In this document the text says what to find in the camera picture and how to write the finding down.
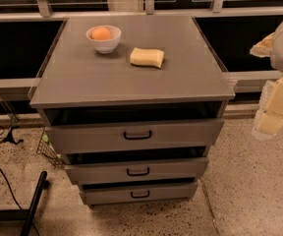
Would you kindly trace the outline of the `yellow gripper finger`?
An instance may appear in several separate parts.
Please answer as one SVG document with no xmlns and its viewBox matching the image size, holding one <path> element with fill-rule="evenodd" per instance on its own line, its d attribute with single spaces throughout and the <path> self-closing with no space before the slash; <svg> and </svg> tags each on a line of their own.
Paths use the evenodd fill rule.
<svg viewBox="0 0 283 236">
<path fill-rule="evenodd" d="M 283 127 L 283 77 L 264 85 L 255 114 L 253 136 L 266 141 L 275 137 Z"/>
<path fill-rule="evenodd" d="M 274 33 L 271 33 L 268 36 L 266 36 L 263 40 L 261 40 L 251 48 L 250 53 L 253 56 L 259 58 L 269 57 L 271 53 L 273 37 L 274 37 Z"/>
</svg>

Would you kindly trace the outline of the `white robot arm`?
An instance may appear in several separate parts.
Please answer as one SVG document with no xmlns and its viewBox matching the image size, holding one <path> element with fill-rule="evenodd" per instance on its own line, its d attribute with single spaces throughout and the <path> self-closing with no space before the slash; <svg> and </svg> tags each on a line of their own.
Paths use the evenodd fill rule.
<svg viewBox="0 0 283 236">
<path fill-rule="evenodd" d="M 252 134 L 265 141 L 275 137 L 283 127 L 283 22 L 275 32 L 254 45 L 250 53 L 259 58 L 268 57 L 271 67 L 282 73 L 276 82 L 265 83 L 255 114 Z"/>
</svg>

